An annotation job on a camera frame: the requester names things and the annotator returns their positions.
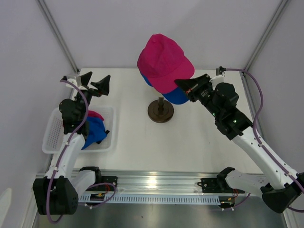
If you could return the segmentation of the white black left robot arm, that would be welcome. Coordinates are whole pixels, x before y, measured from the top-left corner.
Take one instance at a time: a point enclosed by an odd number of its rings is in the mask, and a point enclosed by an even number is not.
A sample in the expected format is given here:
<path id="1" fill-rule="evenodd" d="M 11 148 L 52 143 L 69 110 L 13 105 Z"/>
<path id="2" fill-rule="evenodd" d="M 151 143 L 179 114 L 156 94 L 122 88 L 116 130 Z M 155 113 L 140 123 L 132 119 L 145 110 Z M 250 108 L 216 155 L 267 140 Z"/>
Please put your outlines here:
<path id="1" fill-rule="evenodd" d="M 98 190 L 103 184 L 98 167 L 83 167 L 75 178 L 72 171 L 77 156 L 93 143 L 100 144 L 109 134 L 100 117 L 89 115 L 92 97 L 109 95 L 110 75 L 98 82 L 91 82 L 93 73 L 80 76 L 64 76 L 60 81 L 74 88 L 77 93 L 71 99 L 59 103 L 63 139 L 59 149 L 52 152 L 54 162 L 42 178 L 36 178 L 33 192 L 40 215 L 49 219 L 53 215 L 73 215 L 79 197 L 88 189 Z"/>

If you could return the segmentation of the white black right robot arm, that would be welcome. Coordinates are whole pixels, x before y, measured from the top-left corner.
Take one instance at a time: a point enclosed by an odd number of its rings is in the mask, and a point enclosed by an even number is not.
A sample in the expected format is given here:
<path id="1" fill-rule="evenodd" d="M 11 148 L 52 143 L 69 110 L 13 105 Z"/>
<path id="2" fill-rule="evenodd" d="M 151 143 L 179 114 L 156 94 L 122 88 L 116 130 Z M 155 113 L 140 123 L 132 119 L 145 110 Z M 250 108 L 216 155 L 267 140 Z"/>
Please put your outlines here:
<path id="1" fill-rule="evenodd" d="M 176 79 L 175 84 L 190 101 L 200 103 L 215 118 L 217 129 L 239 146 L 260 168 L 264 177 L 227 167 L 217 174 L 222 192 L 241 190 L 260 197 L 274 212 L 283 213 L 304 192 L 304 175 L 287 165 L 262 139 L 254 124 L 237 109 L 238 94 L 232 84 L 212 86 L 209 75 Z"/>

